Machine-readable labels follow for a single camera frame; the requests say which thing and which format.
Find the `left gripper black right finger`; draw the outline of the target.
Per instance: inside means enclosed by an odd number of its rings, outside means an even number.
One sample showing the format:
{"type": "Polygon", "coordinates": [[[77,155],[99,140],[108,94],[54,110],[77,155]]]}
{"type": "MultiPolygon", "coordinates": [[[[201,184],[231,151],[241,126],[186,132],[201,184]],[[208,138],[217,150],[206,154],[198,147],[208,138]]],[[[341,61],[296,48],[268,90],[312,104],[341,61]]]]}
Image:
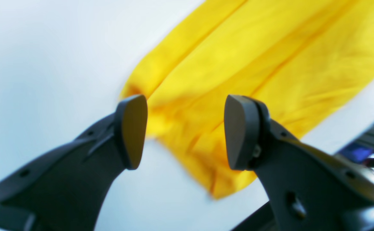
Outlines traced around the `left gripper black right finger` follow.
{"type": "Polygon", "coordinates": [[[228,95],[229,166],[253,171],[268,202],[235,231],[374,231],[374,175],[294,137],[265,104],[228,95]]]}

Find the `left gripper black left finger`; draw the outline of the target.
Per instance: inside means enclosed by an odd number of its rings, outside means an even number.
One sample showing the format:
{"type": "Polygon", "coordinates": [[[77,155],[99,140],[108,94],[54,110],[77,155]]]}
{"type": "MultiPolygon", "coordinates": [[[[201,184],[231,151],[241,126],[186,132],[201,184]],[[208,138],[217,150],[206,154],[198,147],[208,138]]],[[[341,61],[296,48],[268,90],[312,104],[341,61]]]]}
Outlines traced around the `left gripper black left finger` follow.
{"type": "Polygon", "coordinates": [[[140,165],[147,117],[144,95],[125,98],[75,140],[0,181],[0,228],[93,231],[111,184],[140,165]]]}

